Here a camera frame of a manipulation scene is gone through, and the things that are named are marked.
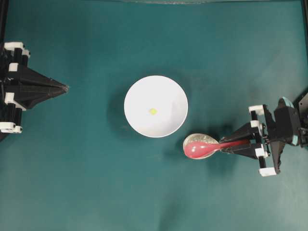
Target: red spoon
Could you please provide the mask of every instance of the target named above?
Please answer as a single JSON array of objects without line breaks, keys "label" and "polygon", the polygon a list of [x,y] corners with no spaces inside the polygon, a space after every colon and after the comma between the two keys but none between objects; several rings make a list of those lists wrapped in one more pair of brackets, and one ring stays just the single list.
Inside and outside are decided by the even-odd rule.
[{"label": "red spoon", "polygon": [[203,159],[211,156],[214,152],[224,148],[249,144],[249,140],[218,143],[210,136],[203,134],[193,134],[188,136],[183,145],[185,155],[192,159]]}]

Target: teal tabletop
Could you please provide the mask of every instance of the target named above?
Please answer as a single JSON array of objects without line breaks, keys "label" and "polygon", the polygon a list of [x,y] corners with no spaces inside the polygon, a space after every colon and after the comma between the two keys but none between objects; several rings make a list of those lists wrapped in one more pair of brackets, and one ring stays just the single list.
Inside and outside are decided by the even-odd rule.
[{"label": "teal tabletop", "polygon": [[[191,133],[221,138],[249,122],[249,106],[273,111],[307,88],[301,1],[12,0],[5,41],[70,89],[0,143],[0,230],[308,230],[307,149],[286,146],[267,178],[256,160],[182,149]],[[150,75],[188,98],[185,123],[164,138],[124,115],[126,92]]]}]

